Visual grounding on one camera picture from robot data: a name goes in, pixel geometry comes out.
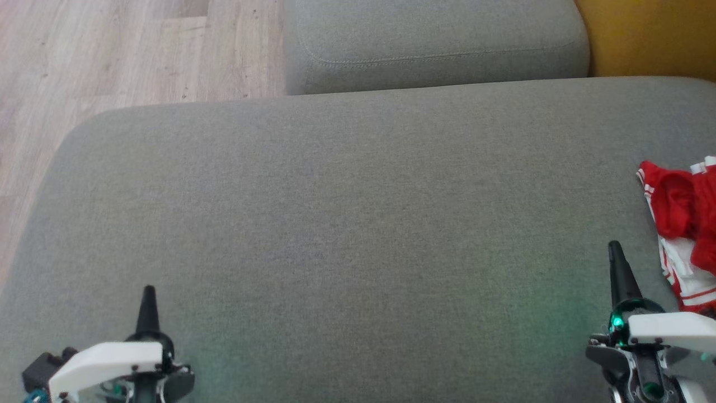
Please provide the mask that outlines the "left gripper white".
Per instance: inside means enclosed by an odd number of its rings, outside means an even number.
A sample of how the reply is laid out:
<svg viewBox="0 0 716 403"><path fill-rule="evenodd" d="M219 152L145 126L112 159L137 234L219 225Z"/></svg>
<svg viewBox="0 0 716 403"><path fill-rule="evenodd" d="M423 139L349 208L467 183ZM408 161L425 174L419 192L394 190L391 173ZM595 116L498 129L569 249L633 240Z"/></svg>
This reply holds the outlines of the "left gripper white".
<svg viewBox="0 0 716 403"><path fill-rule="evenodd" d="M79 403L90 387L120 382L120 392L107 392L124 403L180 403L195 387L189 365L174 362L171 338L159 327L156 289L143 289L135 334L122 342L105 342L75 354L49 380L51 403Z"/></svg>

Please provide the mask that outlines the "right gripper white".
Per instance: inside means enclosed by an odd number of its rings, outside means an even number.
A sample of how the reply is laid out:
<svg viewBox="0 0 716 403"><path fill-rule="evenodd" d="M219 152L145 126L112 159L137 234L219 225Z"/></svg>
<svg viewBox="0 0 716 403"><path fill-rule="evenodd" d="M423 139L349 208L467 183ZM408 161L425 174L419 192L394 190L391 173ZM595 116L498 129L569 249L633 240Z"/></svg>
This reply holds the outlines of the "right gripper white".
<svg viewBox="0 0 716 403"><path fill-rule="evenodd" d="M609 386L608 403L709 403L703 387L673 372L691 352L716 358L716 320L664 313L642 299L619 241L610 241L611 312L606 332L592 334L586 357Z"/></svg>

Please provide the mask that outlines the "red and white jersey shirt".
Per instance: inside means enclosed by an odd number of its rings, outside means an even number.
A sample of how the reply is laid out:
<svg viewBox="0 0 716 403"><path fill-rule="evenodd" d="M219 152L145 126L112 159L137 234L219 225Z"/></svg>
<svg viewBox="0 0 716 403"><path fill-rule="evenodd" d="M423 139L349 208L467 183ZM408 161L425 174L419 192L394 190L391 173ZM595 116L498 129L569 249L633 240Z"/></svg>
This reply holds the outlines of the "red and white jersey shirt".
<svg viewBox="0 0 716 403"><path fill-rule="evenodd" d="M644 186L643 192L649 211L654 219L654 214L649 204L651 198L645 193ZM690 262L691 252L695 243L692 240L682 238L665 239L658 233L657 239L662 270L677 297L680 309L682 311L716 316L716 275L696 268Z"/></svg>

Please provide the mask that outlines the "large grey sofa seat cushion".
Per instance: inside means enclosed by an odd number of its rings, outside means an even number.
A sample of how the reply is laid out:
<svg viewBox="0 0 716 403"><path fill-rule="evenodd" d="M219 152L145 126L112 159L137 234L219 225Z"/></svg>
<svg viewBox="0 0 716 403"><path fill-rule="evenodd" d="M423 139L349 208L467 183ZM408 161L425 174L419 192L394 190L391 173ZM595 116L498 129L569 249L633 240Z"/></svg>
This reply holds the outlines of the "large grey sofa seat cushion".
<svg viewBox="0 0 716 403"><path fill-rule="evenodd" d="M716 154L716 85L599 77L127 108L59 146L0 297L0 403L122 341L194 403L609 403L607 245L673 311L636 176Z"/></svg>

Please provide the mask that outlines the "wide yellow sofa backrest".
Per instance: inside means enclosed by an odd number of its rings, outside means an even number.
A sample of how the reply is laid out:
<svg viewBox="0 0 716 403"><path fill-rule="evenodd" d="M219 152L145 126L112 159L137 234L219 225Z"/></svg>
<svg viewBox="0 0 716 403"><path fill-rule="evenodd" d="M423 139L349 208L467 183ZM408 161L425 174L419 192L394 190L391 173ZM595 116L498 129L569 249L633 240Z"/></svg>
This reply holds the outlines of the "wide yellow sofa backrest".
<svg viewBox="0 0 716 403"><path fill-rule="evenodd" d="M594 77L679 76L716 83L716 0L574 0Z"/></svg>

